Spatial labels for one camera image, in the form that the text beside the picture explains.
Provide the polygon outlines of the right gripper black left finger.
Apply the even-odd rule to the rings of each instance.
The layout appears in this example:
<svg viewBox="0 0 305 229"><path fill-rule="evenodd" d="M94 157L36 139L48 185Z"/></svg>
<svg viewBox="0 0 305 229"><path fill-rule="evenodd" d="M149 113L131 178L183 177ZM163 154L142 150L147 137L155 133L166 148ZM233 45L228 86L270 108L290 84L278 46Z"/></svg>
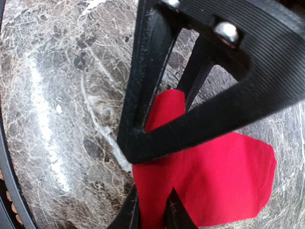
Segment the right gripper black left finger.
<svg viewBox="0 0 305 229"><path fill-rule="evenodd" d="M132 186L122 207L107 229L139 229L140 210L138 192Z"/></svg>

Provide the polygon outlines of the white black finger of the left gripper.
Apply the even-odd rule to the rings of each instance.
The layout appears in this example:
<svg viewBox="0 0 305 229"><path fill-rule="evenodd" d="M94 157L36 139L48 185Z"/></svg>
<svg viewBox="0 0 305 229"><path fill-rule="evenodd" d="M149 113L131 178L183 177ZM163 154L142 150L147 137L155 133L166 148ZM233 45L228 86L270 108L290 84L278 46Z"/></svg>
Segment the white black finger of the left gripper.
<svg viewBox="0 0 305 229"><path fill-rule="evenodd" d="M182 29L199 37L178 83L187 113L145 131ZM212 140L305 98L302 0L141 0L117 143L140 164Z"/></svg>

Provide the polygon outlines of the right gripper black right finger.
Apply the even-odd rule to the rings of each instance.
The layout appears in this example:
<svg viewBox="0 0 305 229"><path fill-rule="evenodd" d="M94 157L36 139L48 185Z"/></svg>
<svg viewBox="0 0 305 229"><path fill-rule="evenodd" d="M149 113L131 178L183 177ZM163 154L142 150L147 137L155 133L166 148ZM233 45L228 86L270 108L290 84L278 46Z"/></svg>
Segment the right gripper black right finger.
<svg viewBox="0 0 305 229"><path fill-rule="evenodd" d="M198 229L174 188L166 202L165 222L167 229Z"/></svg>

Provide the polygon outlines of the red santa sock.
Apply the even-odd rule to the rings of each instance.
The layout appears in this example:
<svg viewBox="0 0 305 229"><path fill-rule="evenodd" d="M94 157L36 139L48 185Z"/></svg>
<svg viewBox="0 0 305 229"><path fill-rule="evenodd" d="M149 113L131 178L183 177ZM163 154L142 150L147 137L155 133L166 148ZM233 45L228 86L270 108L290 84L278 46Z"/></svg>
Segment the red santa sock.
<svg viewBox="0 0 305 229"><path fill-rule="evenodd" d="M229 133L152 162L133 165L141 228L163 229L175 189L198 227L256 217L272 193L276 158L271 145Z"/></svg>

